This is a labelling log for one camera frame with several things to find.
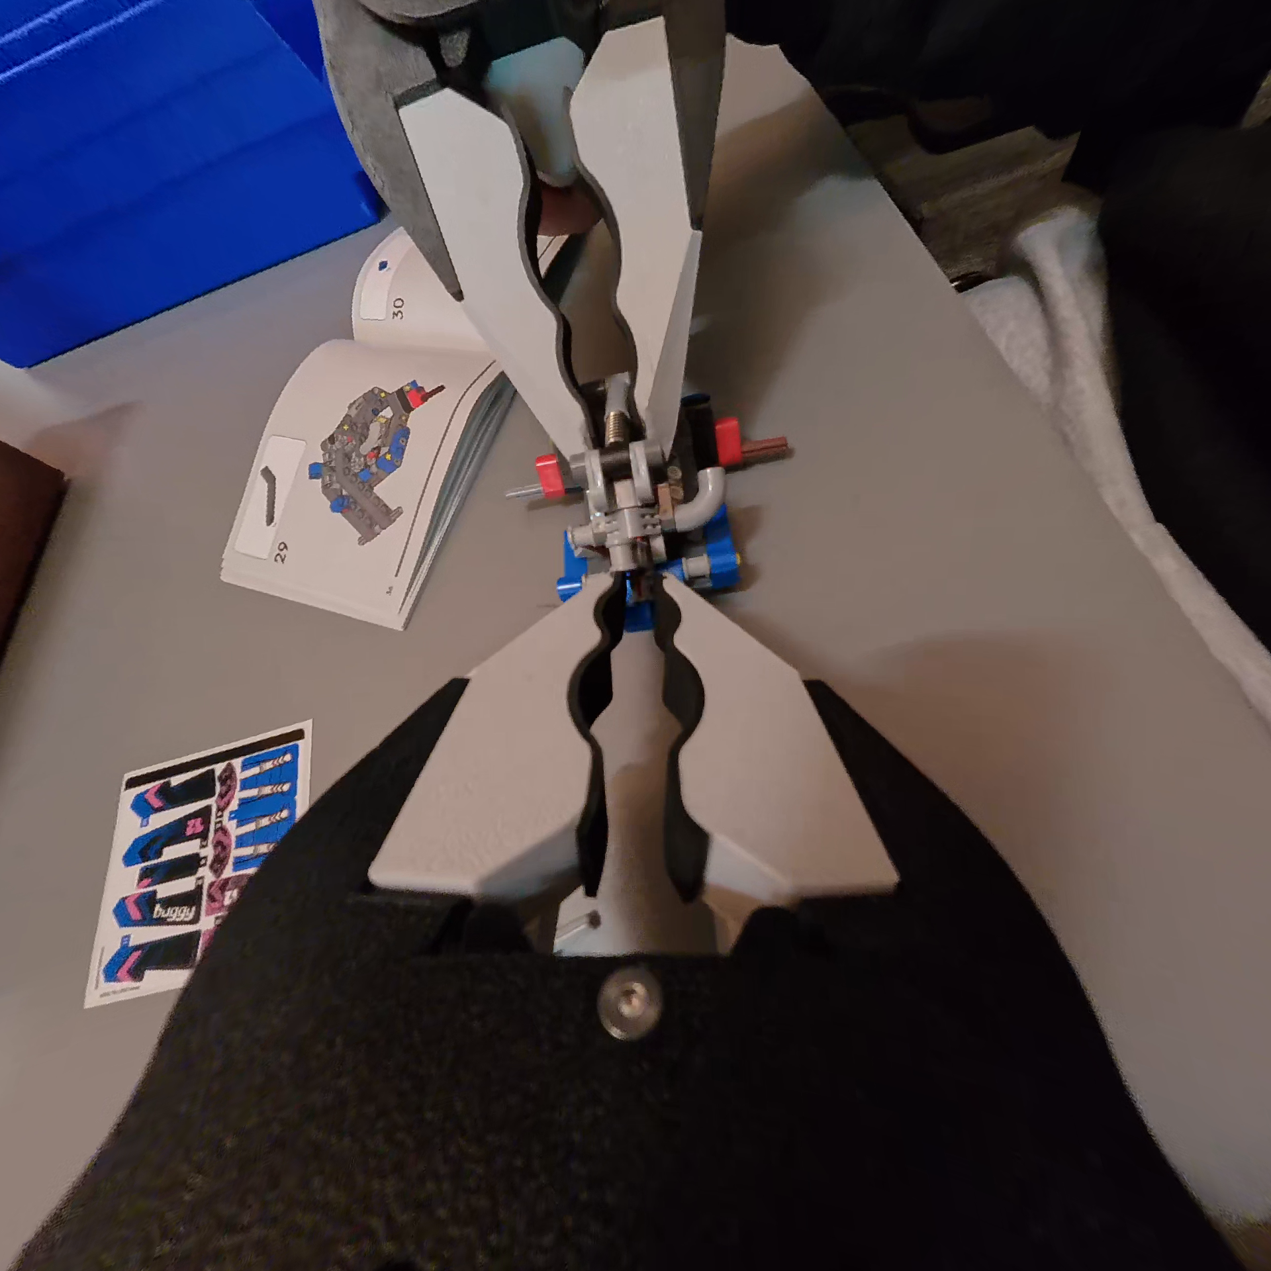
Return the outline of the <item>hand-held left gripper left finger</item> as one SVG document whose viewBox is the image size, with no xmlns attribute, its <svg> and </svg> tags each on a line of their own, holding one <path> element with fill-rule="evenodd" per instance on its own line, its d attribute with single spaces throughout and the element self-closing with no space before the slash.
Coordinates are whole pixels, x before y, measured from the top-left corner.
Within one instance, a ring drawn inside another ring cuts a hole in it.
<svg viewBox="0 0 1271 1271">
<path fill-rule="evenodd" d="M 596 897 L 609 816 L 593 727 L 625 600 L 623 577 L 589 577 L 463 680 L 369 868 L 376 889 L 529 912 L 578 888 Z"/>
</svg>

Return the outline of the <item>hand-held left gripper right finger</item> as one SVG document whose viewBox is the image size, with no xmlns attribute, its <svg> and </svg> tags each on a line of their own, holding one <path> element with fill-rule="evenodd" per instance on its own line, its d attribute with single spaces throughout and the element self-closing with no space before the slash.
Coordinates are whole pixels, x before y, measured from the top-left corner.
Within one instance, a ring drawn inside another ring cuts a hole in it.
<svg viewBox="0 0 1271 1271">
<path fill-rule="evenodd" d="M 664 862 L 717 930 L 759 909 L 886 896 L 897 868 L 803 677 L 677 578 L 654 588 L 669 755 Z"/>
</svg>

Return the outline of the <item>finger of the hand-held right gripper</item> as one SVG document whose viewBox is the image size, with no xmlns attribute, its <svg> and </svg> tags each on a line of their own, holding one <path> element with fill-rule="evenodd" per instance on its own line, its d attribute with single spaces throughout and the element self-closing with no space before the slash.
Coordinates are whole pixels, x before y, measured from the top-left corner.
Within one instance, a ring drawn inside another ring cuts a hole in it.
<svg viewBox="0 0 1271 1271">
<path fill-rule="evenodd" d="M 665 15 L 604 33 L 572 93 L 581 175 L 617 250 L 612 306 L 644 430 L 675 430 L 701 232 L 690 214 Z"/>
<path fill-rule="evenodd" d="M 538 188 L 517 123 L 453 88 L 398 114 L 471 326 L 549 441 L 562 454 L 594 449 L 594 423 L 567 365 L 567 323 L 538 264 Z"/>
</svg>

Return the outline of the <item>partly built lego buggy model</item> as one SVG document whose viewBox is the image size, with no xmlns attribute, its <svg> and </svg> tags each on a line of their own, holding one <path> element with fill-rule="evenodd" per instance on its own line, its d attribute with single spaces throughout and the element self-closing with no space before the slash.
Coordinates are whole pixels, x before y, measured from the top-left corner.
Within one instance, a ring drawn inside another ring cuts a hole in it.
<svg viewBox="0 0 1271 1271">
<path fill-rule="evenodd" d="M 563 533 L 562 601 L 607 570 L 625 580 L 625 627 L 654 625 L 651 578 L 667 575 L 703 595 L 742 583 L 742 556 L 725 504 L 733 472 L 787 459 L 784 436 L 746 439 L 737 418 L 717 417 L 704 392 L 682 397 L 675 436 L 661 447 L 636 418 L 630 374 L 583 387 L 599 426 L 599 447 L 534 460 L 534 481 L 508 501 L 586 506 L 585 522 Z"/>
</svg>

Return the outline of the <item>lego instruction booklet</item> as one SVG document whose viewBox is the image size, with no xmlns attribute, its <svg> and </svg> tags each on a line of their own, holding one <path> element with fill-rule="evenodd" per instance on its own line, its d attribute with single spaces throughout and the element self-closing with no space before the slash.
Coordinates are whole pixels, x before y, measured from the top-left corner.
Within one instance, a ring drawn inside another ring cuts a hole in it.
<svg viewBox="0 0 1271 1271">
<path fill-rule="evenodd" d="M 402 632 L 517 392 L 403 229 L 264 428 L 220 580 Z"/>
</svg>

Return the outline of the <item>lego sticker sheet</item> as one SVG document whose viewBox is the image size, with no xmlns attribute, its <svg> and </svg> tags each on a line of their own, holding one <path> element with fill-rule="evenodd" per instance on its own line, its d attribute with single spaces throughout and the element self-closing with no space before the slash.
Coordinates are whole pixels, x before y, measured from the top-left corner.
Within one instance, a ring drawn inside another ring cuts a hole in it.
<svg viewBox="0 0 1271 1271">
<path fill-rule="evenodd" d="M 121 779 L 86 1009 L 185 986 L 308 810 L 311 742 L 293 723 Z"/>
</svg>

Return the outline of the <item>blue plastic storage bin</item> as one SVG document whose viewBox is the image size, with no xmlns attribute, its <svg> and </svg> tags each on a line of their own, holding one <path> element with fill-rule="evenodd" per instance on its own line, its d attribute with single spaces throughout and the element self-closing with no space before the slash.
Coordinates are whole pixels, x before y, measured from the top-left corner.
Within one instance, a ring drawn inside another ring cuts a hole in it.
<svg viewBox="0 0 1271 1271">
<path fill-rule="evenodd" d="M 2 4 L 5 363 L 32 368 L 382 214 L 313 4 Z"/>
</svg>

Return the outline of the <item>white fuzzy cloth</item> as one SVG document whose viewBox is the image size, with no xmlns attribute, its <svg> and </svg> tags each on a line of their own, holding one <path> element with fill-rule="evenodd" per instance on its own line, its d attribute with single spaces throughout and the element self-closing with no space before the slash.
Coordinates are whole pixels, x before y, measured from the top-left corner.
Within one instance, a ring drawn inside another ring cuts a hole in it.
<svg viewBox="0 0 1271 1271">
<path fill-rule="evenodd" d="M 1156 522 L 1135 475 L 1120 428 L 1095 217 L 1061 206 L 1025 224 L 1009 245 L 1004 274 L 963 300 L 1174 604 L 1268 721 L 1268 648 Z"/>
</svg>

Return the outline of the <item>person's black clothing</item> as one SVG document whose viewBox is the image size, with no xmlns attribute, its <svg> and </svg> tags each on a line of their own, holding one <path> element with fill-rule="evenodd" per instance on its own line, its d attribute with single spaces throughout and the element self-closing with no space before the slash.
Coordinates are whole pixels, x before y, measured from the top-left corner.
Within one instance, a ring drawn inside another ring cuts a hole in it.
<svg viewBox="0 0 1271 1271">
<path fill-rule="evenodd" d="M 1125 151 L 1098 216 L 1120 426 L 1154 520 L 1269 645 L 1269 125 Z"/>
</svg>

